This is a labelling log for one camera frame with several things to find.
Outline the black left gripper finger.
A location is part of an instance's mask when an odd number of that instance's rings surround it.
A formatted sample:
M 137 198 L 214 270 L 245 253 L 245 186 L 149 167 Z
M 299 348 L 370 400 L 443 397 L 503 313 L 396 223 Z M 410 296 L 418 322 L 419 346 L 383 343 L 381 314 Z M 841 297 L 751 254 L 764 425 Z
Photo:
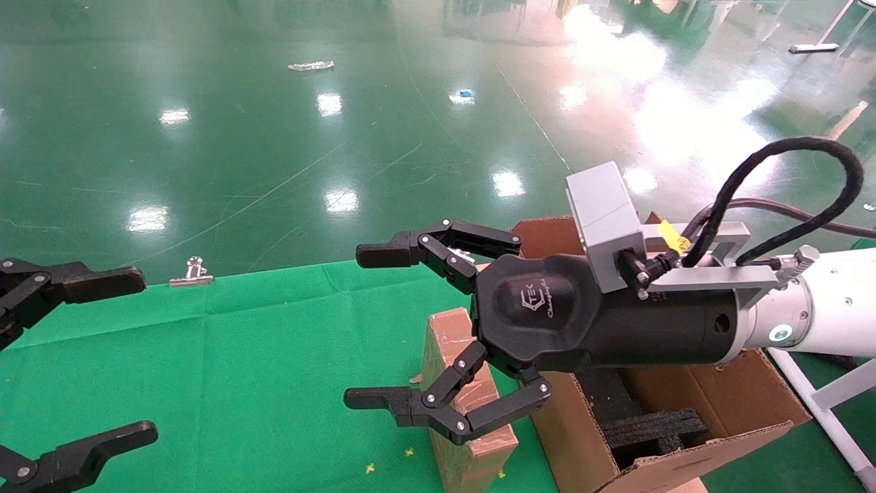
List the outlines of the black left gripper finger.
M 96 483 L 104 465 L 115 456 L 157 441 L 157 425 L 138 421 L 75 440 L 38 459 L 2 446 L 2 492 L 73 492 Z
M 1 266 L 1 349 L 7 349 L 27 329 L 57 306 L 83 305 L 145 290 L 145 278 L 135 266 L 93 271 L 82 262 L 52 266 L 4 259 Z

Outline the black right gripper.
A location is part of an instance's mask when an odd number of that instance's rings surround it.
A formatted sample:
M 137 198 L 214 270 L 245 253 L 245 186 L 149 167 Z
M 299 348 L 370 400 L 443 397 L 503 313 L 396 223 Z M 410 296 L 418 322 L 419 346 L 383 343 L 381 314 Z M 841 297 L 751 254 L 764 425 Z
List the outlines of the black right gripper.
M 731 353 L 738 324 L 732 290 L 689 290 L 640 299 L 632 288 L 603 293 L 583 255 L 523 259 L 510 231 L 444 219 L 388 242 L 359 244 L 361 268 L 423 264 L 463 294 L 474 293 L 473 341 L 421 391 L 352 388 L 348 409 L 386 409 L 398 427 L 429 427 L 457 446 L 541 408 L 552 395 L 543 372 L 707 364 Z M 457 251 L 497 259 L 479 272 Z M 451 402 L 489 359 L 523 386 L 460 413 Z

